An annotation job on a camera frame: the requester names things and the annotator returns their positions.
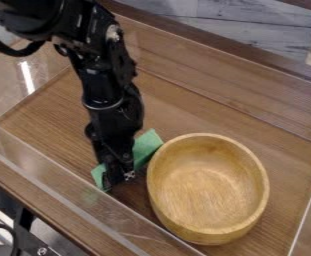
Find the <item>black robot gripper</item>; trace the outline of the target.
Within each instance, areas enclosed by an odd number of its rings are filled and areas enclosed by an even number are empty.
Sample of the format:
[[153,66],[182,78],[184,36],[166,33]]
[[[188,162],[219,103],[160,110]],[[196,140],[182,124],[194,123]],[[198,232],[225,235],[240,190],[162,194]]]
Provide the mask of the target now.
[[82,105],[89,114],[85,135],[102,161],[102,190],[134,177],[133,136],[142,126],[141,95],[132,81],[118,84],[109,70],[78,71]]

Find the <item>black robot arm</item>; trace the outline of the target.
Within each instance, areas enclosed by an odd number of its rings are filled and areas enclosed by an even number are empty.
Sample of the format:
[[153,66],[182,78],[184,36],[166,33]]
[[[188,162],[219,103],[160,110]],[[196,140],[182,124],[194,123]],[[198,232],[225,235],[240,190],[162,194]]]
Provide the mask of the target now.
[[89,115],[85,136],[102,167],[98,185],[109,189],[134,177],[132,148],[144,118],[120,23],[96,0],[0,0],[0,25],[29,41],[13,49],[0,40],[0,53],[25,57],[50,43],[69,59]]

